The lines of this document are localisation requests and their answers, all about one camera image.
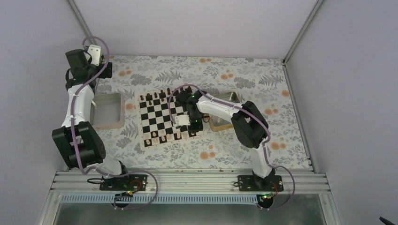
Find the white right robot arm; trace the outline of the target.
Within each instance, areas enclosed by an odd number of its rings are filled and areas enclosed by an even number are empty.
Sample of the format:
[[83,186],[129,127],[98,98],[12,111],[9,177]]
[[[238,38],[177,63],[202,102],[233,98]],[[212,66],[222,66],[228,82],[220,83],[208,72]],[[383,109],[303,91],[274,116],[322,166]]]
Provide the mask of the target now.
[[265,191],[272,186],[275,169],[266,156],[270,131],[268,123],[253,102],[232,103],[201,90],[194,93],[183,90],[177,94],[176,102],[187,111],[186,115],[178,115],[173,119],[173,126],[177,128],[187,126],[189,132],[197,133],[203,129],[202,119],[205,114],[231,123],[237,139],[251,154],[255,187]]

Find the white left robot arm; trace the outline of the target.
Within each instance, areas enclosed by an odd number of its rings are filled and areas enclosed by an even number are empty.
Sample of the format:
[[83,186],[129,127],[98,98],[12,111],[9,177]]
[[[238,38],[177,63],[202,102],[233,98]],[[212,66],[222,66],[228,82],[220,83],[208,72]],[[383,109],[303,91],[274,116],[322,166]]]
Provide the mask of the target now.
[[69,95],[67,114],[61,127],[52,131],[52,139],[69,168],[85,169],[102,164],[106,151],[103,141],[90,123],[96,81],[112,76],[112,64],[104,63],[101,47],[85,46],[66,52],[70,68],[66,72]]

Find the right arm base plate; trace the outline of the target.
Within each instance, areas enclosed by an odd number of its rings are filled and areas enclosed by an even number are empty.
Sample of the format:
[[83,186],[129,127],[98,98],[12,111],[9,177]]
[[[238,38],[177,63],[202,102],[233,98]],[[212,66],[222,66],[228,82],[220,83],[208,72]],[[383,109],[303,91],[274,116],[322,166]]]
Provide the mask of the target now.
[[284,191],[282,177],[270,175],[260,178],[257,175],[239,175],[234,186],[241,192],[282,192]]

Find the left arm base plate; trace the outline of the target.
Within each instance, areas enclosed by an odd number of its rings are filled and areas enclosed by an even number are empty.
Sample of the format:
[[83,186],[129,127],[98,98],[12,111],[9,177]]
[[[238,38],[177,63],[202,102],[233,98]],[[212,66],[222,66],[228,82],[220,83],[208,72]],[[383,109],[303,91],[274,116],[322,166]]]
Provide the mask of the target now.
[[147,175],[130,174],[121,178],[103,179],[99,185],[101,191],[145,191],[147,183]]

